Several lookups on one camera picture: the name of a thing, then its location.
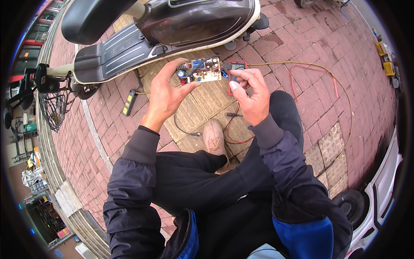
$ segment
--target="shoe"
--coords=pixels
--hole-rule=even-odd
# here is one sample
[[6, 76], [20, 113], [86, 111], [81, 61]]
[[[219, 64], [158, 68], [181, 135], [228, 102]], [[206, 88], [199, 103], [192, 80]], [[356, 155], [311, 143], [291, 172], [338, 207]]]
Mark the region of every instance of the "shoe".
[[223, 128], [218, 120], [209, 120], [204, 125], [203, 130], [204, 146], [207, 152], [213, 155], [225, 155], [227, 163], [220, 169], [218, 173], [224, 173], [229, 167], [229, 156], [224, 148]]

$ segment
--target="yellow box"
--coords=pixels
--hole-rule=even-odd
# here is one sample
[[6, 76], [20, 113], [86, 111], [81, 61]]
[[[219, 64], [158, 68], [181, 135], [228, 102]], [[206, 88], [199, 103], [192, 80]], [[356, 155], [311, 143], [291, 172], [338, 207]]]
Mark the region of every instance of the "yellow box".
[[385, 69], [385, 74], [386, 75], [394, 75], [395, 74], [394, 70], [392, 69], [392, 64], [389, 61], [384, 62], [384, 69]]
[[376, 45], [377, 45], [378, 52], [380, 53], [380, 56], [387, 54], [387, 50], [385, 49], [383, 41], [378, 42]]

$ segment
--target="scooter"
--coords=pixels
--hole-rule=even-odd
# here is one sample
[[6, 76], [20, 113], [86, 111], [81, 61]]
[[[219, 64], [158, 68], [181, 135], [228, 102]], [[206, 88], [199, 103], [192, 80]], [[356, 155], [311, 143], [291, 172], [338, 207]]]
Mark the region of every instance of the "scooter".
[[[58, 118], [53, 128], [48, 121], [57, 131], [68, 111], [67, 95], [61, 101], [66, 102], [64, 111], [44, 109], [48, 101], [62, 96], [60, 91], [88, 99], [101, 83], [138, 67], [220, 45], [231, 50], [237, 40], [249, 41], [251, 33], [269, 26], [268, 18], [260, 13], [259, 0], [149, 0], [144, 5], [136, 0], [78, 0], [62, 20], [62, 34], [75, 44], [90, 45], [122, 14], [132, 15], [134, 22], [105, 42], [82, 48], [73, 63], [56, 68], [41, 63], [35, 69], [26, 69], [19, 93], [7, 101], [3, 113], [6, 128], [11, 125], [15, 107], [27, 109], [31, 104], [35, 89], [43, 95], [54, 94], [41, 108], [44, 117], [52, 118], [52, 124]], [[60, 82], [65, 80], [67, 86], [61, 88]]]

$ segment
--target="red multimeter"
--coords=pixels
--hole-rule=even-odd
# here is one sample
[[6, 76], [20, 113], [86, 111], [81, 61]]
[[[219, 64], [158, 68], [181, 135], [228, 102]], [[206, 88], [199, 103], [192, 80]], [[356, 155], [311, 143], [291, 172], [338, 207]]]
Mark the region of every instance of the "red multimeter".
[[[247, 63], [244, 62], [244, 61], [229, 61], [229, 64], [230, 64], [229, 82], [234, 81], [234, 82], [240, 83], [239, 81], [237, 81], [237, 77], [230, 73], [230, 70], [232, 70], [232, 69], [244, 70], [247, 67]], [[233, 91], [231, 90], [230, 85], [229, 85], [229, 95], [233, 96]]]

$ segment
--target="brick pavement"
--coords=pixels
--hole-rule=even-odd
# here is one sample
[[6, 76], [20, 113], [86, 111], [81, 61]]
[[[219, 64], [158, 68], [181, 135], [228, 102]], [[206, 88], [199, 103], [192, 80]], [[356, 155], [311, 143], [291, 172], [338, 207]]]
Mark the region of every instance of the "brick pavement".
[[[395, 114], [394, 92], [382, 70], [371, 29], [351, 4], [342, 9], [349, 17], [347, 20], [338, 8], [332, 8], [334, 3], [330, 1], [321, 1], [307, 9], [298, 8], [293, 0], [260, 0], [260, 3], [261, 11], [269, 17], [270, 28], [253, 33], [248, 43], [238, 41], [234, 51], [219, 46], [214, 52], [221, 54], [223, 59], [232, 57], [247, 63], [291, 60], [315, 62], [331, 69], [346, 87], [353, 113], [350, 112], [347, 95], [339, 84], [339, 97], [336, 97], [333, 80], [326, 73], [301, 67], [292, 68], [292, 64], [257, 67], [262, 71], [271, 91], [280, 89], [293, 96], [289, 72], [292, 68], [297, 107], [303, 122], [304, 152], [314, 144], [317, 145], [338, 121], [344, 140], [347, 141], [353, 116], [354, 127], [346, 148], [346, 158], [348, 187], [356, 188], [364, 180], [364, 172], [371, 165], [379, 139], [392, 133]], [[101, 40], [117, 30], [108, 30]], [[74, 45], [65, 41], [59, 32], [51, 66], [72, 62], [73, 58]], [[165, 61], [140, 68], [141, 76], [154, 76], [162, 67], [162, 62]], [[148, 109], [147, 96], [139, 95], [131, 115], [121, 115], [124, 99], [129, 90], [137, 88], [137, 85], [135, 74], [130, 72], [102, 84], [99, 91], [87, 100], [95, 128], [112, 163], [122, 154], [125, 144]], [[189, 98], [197, 104], [197, 93], [192, 96], [194, 97]], [[223, 101], [224, 108], [232, 105], [232, 102], [233, 100]], [[71, 180], [85, 209], [90, 210], [99, 224], [105, 227], [102, 205], [106, 200], [106, 184], [110, 172], [96, 149], [83, 108], [79, 104], [77, 99], [66, 115], [62, 129], [58, 134], [53, 134], [53, 139], [65, 175]], [[200, 125], [217, 114], [216, 110], [208, 111], [200, 102], [197, 107], [202, 110], [205, 118], [200, 119]], [[168, 130], [166, 127], [161, 129], [157, 150], [179, 150], [179, 142], [180, 148], [187, 151], [188, 145], [184, 143], [186, 137], [177, 136], [174, 141], [170, 133], [170, 126]], [[240, 150], [228, 146], [232, 155], [240, 159], [247, 147], [248, 144]], [[162, 208], [153, 206], [158, 209], [163, 229], [172, 233], [175, 227], [171, 216]]]

